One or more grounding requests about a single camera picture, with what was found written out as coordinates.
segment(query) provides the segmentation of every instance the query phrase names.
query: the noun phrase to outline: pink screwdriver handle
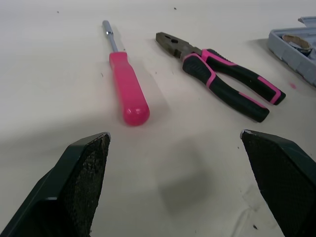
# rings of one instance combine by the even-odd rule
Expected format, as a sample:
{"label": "pink screwdriver handle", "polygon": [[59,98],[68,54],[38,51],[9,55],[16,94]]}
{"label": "pink screwdriver handle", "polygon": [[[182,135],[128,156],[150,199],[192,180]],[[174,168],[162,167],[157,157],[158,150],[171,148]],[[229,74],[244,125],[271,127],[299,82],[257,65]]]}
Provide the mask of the pink screwdriver handle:
{"label": "pink screwdriver handle", "polygon": [[110,65],[125,122],[131,126],[142,125],[149,118],[149,107],[138,83],[127,53],[110,53]]}

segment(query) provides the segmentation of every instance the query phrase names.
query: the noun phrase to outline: white surface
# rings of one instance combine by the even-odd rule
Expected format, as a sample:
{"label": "white surface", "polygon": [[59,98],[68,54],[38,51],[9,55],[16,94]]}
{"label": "white surface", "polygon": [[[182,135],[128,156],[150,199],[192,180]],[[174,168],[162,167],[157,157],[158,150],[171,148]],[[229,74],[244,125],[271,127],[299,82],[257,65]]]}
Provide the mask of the white surface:
{"label": "white surface", "polygon": [[[316,156],[315,89],[273,57],[265,41],[272,29],[303,27],[297,18],[315,9],[314,0],[1,1],[0,230],[68,144],[109,131],[93,237],[238,237],[251,193],[265,211],[244,222],[258,227],[249,235],[282,236],[258,195],[239,133],[273,133]],[[105,19],[149,102],[151,117],[141,127],[119,119]],[[270,109],[254,123],[182,72],[154,41],[160,31],[217,50],[287,98],[271,106],[221,76]]]}

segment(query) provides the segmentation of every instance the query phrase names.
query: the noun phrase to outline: pliers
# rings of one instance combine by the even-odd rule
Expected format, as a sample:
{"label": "pliers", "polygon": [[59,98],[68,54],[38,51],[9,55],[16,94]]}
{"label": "pliers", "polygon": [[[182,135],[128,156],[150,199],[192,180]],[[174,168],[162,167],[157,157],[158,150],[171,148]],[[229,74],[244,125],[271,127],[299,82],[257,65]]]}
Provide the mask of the pliers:
{"label": "pliers", "polygon": [[212,49],[201,50],[163,32],[156,34],[156,41],[183,62],[182,69],[187,74],[203,82],[226,104],[257,122],[262,122],[270,111],[249,96],[231,88],[215,71],[236,78],[274,105],[279,104],[286,96],[262,76],[227,60]]}

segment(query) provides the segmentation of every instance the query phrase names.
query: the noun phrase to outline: black and pink handle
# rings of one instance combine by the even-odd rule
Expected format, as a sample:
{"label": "black and pink handle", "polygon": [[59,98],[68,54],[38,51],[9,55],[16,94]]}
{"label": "black and pink handle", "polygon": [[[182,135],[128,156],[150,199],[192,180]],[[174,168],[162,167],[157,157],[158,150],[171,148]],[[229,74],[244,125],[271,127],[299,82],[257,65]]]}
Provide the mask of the black and pink handle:
{"label": "black and pink handle", "polygon": [[262,104],[223,82],[196,53],[189,54],[184,58],[182,69],[203,82],[226,104],[255,121],[262,122],[269,114],[270,111]]}
{"label": "black and pink handle", "polygon": [[278,105],[286,96],[285,93],[262,76],[247,68],[228,61],[212,49],[203,49],[201,58],[214,71],[225,73],[236,78],[274,105]]}

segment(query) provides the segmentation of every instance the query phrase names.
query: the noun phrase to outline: gray plastic case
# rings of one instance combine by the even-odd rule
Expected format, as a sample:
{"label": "gray plastic case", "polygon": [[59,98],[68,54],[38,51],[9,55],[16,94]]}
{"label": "gray plastic case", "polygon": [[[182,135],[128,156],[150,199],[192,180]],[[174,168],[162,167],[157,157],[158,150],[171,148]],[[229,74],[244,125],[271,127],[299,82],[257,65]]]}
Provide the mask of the gray plastic case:
{"label": "gray plastic case", "polygon": [[[272,30],[269,34],[268,48],[291,69],[302,75],[311,85],[316,86],[316,16],[298,19],[306,27]],[[282,40],[284,34],[303,38],[312,46],[308,57]]]}

